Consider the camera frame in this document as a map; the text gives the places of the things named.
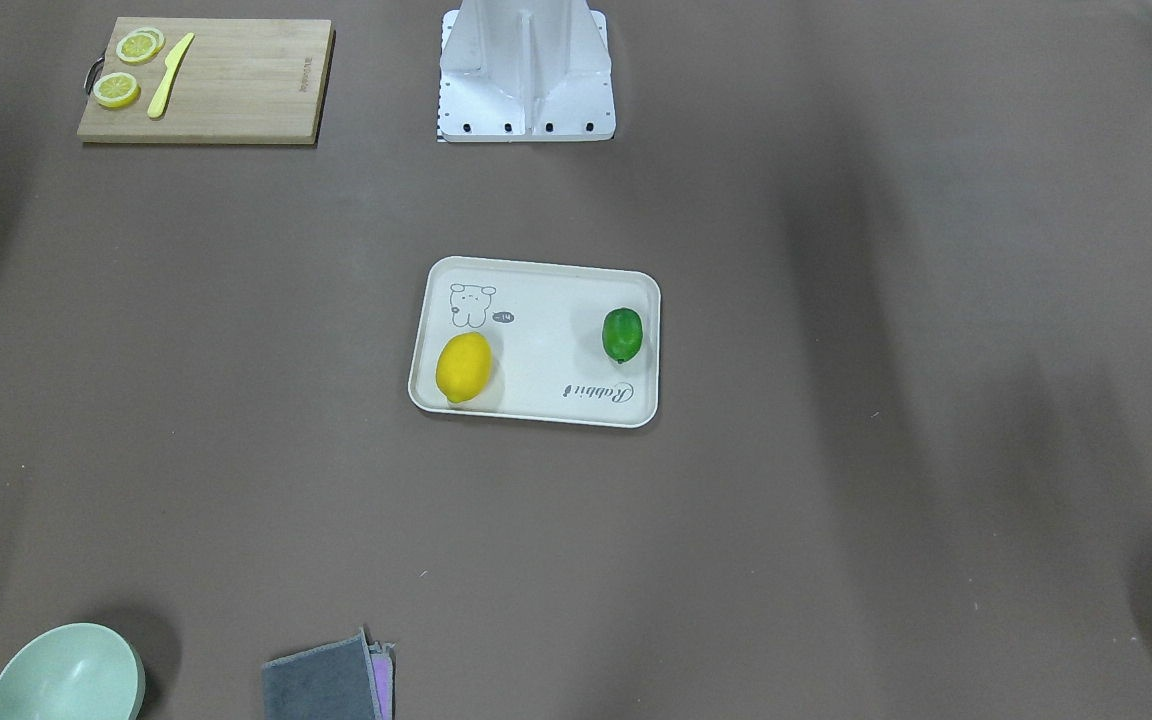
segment lemon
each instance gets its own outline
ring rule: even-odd
[[[134,29],[123,37],[123,40],[118,41],[114,53],[124,63],[141,65],[157,55],[160,47],[162,47],[161,33],[154,35],[143,31],[143,29]]]
[[[462,333],[444,346],[438,356],[434,381],[450,402],[465,402],[492,377],[492,346],[479,333]]]
[[[92,97],[106,108],[122,108],[141,96],[141,83],[130,73],[109,73],[92,85]]]

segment gray cloth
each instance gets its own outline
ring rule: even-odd
[[[371,652],[361,632],[266,662],[265,720],[381,720]]]

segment lemon slice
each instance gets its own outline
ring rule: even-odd
[[[147,33],[154,36],[154,40],[156,40],[154,52],[156,53],[157,53],[157,51],[162,50],[164,44],[166,44],[166,37],[164,37],[162,31],[159,28],[156,28],[156,26],[138,26],[138,28],[134,29],[131,32],[129,32],[127,35],[132,35],[132,33],[137,33],[137,32],[147,32]]]
[[[119,40],[114,47],[119,60],[128,65],[145,63],[150,58],[159,54],[161,36],[154,36],[145,31],[132,31]]]
[[[123,108],[141,96],[141,83],[130,73],[109,73],[92,85],[92,97],[105,108]]]

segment green lime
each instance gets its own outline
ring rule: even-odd
[[[626,363],[643,347],[643,318],[628,306],[617,306],[602,318],[602,349],[617,363]]]

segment tray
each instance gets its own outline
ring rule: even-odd
[[[602,351],[602,318],[629,306],[643,348],[623,365]],[[434,382],[447,341],[480,332],[492,379],[453,406]],[[483,415],[638,429],[657,414],[660,287],[631,270],[485,258],[444,258],[429,271],[407,395],[430,414]]]

